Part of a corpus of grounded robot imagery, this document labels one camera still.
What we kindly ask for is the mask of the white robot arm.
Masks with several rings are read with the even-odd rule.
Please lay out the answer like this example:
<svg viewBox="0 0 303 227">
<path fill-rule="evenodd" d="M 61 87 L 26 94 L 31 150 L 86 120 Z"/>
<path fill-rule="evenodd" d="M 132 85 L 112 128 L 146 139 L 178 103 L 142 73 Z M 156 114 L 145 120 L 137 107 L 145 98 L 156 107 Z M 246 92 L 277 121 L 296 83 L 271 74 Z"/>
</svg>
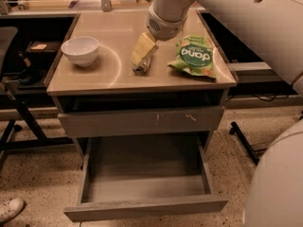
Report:
<svg viewBox="0 0 303 227">
<path fill-rule="evenodd" d="M 138 67 L 155 42 L 174 38 L 194 2 L 224 23 L 284 81 L 303 93 L 302 0 L 153 0 L 148 36 L 131 55 Z M 243 227 L 303 227 L 303 120 L 263 153 L 246 197 Z"/>
</svg>

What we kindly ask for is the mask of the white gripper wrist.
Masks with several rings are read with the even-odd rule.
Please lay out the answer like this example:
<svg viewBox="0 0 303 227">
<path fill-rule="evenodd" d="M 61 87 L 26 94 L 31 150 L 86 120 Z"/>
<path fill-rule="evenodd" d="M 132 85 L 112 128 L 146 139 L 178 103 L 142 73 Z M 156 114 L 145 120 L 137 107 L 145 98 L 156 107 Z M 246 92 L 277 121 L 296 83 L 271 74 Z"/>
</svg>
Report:
<svg viewBox="0 0 303 227">
<path fill-rule="evenodd" d="M 131 62 L 134 66 L 139 66 L 145 60 L 145 57 L 152 55 L 157 49 L 157 40 L 168 41 L 173 39 L 183 28 L 187 20 L 187 15 L 176 22 L 170 22 L 156 14 L 153 7 L 149 8 L 147 29 L 149 32 L 143 32 L 131 55 Z"/>
</svg>

